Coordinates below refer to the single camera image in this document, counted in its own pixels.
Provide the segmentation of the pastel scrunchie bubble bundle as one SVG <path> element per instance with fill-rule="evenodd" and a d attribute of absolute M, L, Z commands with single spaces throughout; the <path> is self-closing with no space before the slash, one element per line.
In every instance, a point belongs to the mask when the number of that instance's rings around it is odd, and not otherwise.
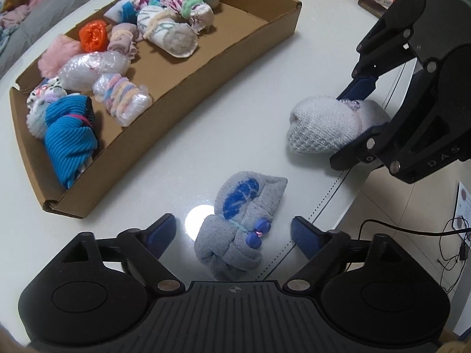
<path fill-rule="evenodd" d="M 119 73 L 104 73 L 92 87 L 97 102 L 121 127 L 131 123 L 153 105 L 153 99 L 145 86 L 137 86 Z"/>

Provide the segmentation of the white striped sock roll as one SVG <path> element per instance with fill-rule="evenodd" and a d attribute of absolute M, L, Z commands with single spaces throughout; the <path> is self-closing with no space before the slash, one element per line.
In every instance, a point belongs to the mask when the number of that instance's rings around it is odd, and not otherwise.
<path fill-rule="evenodd" d="M 162 6 L 145 6 L 137 14 L 137 28 L 149 41 L 175 58 L 193 55 L 198 46 L 195 31 L 178 14 Z"/>

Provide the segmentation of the white knitted sock roll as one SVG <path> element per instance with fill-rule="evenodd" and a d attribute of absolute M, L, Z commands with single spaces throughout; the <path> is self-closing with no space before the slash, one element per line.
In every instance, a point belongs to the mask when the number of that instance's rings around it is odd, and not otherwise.
<path fill-rule="evenodd" d="M 390 122 L 373 100 L 336 100 L 312 96 L 291 110 L 287 145 L 296 154 L 339 151 L 372 127 Z"/>

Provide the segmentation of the blue white sock roll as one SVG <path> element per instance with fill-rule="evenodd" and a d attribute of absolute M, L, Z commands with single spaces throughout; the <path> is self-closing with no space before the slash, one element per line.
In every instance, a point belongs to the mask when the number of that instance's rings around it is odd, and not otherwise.
<path fill-rule="evenodd" d="M 150 0 L 120 0 L 105 11 L 104 17 L 115 24 L 136 24 L 138 13 L 149 3 Z"/>

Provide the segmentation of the pink fluffy pompom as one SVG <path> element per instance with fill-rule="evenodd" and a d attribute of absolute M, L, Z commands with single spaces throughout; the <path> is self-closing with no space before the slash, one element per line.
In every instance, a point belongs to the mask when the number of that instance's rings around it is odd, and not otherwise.
<path fill-rule="evenodd" d="M 53 78 L 73 56 L 82 53 L 82 45 L 79 41 L 60 34 L 39 57 L 37 67 L 42 77 Z"/>

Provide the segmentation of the orange plastic ball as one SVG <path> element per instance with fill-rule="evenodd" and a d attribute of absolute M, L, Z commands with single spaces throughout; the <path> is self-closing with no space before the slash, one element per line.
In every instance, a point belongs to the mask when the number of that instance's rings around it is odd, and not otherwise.
<path fill-rule="evenodd" d="M 78 37 L 86 53 L 104 52 L 108 48 L 107 24 L 101 19 L 86 23 L 79 30 Z"/>

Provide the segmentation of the pink purple sock roll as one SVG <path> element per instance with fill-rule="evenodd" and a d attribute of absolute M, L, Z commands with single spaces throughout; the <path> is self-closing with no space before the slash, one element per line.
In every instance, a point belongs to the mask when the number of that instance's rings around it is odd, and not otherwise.
<path fill-rule="evenodd" d="M 142 40 L 137 26 L 132 23 L 120 23 L 111 30 L 108 51 L 115 51 L 133 60 L 137 56 L 137 43 Z"/>

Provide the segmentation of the floral white sock roll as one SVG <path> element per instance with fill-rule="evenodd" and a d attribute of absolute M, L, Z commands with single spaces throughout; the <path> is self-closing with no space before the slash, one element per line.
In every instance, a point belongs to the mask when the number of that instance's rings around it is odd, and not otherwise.
<path fill-rule="evenodd" d="M 33 89 L 26 100 L 28 109 L 32 109 L 37 100 L 44 99 L 47 96 L 56 96 L 61 98 L 66 96 L 67 92 L 63 89 L 62 83 L 57 76 L 53 78 L 45 78 L 42 82 Z"/>

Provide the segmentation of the pink white teal sock roll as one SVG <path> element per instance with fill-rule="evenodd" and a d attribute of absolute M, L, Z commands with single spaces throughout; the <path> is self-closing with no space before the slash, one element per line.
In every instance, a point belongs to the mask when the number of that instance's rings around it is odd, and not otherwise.
<path fill-rule="evenodd" d="M 175 11 L 197 34 L 214 23 L 214 12 L 204 0 L 160 0 L 160 4 Z"/>

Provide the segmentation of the grey blue sock roll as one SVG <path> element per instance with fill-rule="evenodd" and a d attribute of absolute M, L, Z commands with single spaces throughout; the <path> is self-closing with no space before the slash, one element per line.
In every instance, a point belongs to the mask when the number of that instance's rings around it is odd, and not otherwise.
<path fill-rule="evenodd" d="M 288 179 L 240 171 L 220 188 L 214 213 L 195 240 L 198 261 L 218 281 L 237 281 L 262 260 L 263 237 L 287 188 Z"/>

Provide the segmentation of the clear bubble wrap bundle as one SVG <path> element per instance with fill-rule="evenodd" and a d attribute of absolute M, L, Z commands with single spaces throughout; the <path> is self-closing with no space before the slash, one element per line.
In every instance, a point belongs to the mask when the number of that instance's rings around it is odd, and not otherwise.
<path fill-rule="evenodd" d="M 90 90 L 101 74 L 126 74 L 130 65 L 130 58 L 117 51 L 77 54 L 61 67 L 57 77 L 63 89 L 82 92 Z"/>

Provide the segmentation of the bubble wrap bundle purple band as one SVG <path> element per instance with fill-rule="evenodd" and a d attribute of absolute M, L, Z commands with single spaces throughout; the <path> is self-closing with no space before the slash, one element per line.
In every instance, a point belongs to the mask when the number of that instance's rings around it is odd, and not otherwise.
<path fill-rule="evenodd" d="M 33 103 L 26 116 L 26 126 L 35 139 L 43 140 L 49 127 L 63 116 L 66 98 L 47 96 Z"/>

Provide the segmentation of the blue ribbed sock roll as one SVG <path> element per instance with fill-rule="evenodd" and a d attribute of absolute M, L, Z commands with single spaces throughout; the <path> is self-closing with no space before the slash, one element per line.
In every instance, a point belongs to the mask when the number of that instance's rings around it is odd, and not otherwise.
<path fill-rule="evenodd" d="M 91 98 L 75 94 L 51 103 L 44 144 L 58 181 L 71 188 L 98 148 Z"/>

